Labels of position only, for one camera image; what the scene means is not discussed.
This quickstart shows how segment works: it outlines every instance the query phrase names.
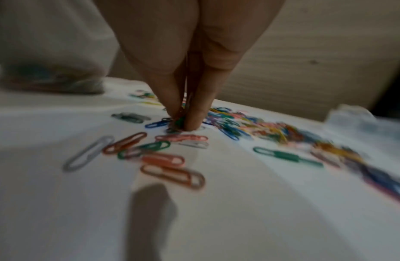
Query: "hand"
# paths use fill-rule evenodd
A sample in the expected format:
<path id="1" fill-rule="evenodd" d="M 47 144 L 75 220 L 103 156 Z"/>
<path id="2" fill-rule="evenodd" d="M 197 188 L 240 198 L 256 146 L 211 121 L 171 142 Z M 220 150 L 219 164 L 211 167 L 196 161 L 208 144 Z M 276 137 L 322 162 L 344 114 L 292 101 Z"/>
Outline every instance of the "hand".
<path id="1" fill-rule="evenodd" d="M 187 79 L 185 129 L 200 126 L 219 89 L 284 0 L 94 0 L 120 46 L 174 117 Z"/>

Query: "table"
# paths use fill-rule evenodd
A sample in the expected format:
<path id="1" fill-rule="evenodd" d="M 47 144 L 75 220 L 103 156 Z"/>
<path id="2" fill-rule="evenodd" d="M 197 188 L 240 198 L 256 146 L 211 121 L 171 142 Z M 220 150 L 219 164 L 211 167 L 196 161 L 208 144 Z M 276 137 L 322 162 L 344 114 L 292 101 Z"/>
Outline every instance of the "table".
<path id="1" fill-rule="evenodd" d="M 142 130 L 112 112 L 166 116 L 129 97 L 149 90 L 145 83 L 107 77 L 105 84 L 102 96 L 0 89 L 0 260 L 400 260 L 398 203 L 357 177 L 251 150 L 276 144 L 235 142 L 207 128 L 207 150 L 170 147 L 206 177 L 198 192 L 103 156 L 75 174 L 59 173 L 73 148 L 101 133 L 118 139 Z M 213 105 L 322 132 L 312 120 Z M 400 168 L 368 154 L 381 167 Z"/>

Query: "wooden wall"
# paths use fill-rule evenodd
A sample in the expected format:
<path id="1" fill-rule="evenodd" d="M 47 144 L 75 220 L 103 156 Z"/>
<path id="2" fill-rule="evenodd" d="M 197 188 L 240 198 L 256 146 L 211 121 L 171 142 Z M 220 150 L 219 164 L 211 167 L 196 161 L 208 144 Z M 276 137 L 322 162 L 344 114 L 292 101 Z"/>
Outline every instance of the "wooden wall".
<path id="1" fill-rule="evenodd" d="M 286 0 L 218 99 L 323 120 L 373 106 L 400 67 L 400 0 Z M 124 57 L 112 76 L 139 79 Z"/>

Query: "wooden panel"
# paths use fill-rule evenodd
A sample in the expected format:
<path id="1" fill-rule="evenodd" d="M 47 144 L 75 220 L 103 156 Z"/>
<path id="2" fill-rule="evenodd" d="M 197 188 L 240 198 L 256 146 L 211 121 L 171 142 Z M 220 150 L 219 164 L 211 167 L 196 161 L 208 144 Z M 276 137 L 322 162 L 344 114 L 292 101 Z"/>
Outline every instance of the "wooden panel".
<path id="1" fill-rule="evenodd" d="M 218 99 L 322 120 L 373 105 L 399 66 L 400 0 L 287 0 Z"/>

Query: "pile of paper clips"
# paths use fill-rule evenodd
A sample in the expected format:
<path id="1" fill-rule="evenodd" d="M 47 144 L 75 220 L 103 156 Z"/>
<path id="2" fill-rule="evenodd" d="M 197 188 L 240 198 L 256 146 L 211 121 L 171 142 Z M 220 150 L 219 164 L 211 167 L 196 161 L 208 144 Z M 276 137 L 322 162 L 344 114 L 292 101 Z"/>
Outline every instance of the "pile of paper clips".
<path id="1" fill-rule="evenodd" d="M 208 140 L 206 136 L 160 135 L 155 137 L 155 142 L 135 146 L 146 137 L 146 132 L 133 134 L 104 147 L 102 153 L 105 155 L 116 154 L 120 160 L 141 161 L 143 165 L 140 171 L 143 174 L 171 181 L 194 190 L 204 187 L 206 180 L 201 173 L 182 168 L 185 164 L 184 157 L 159 151 L 169 148 L 172 142 L 186 146 L 191 146 L 190 142 L 206 142 Z"/>

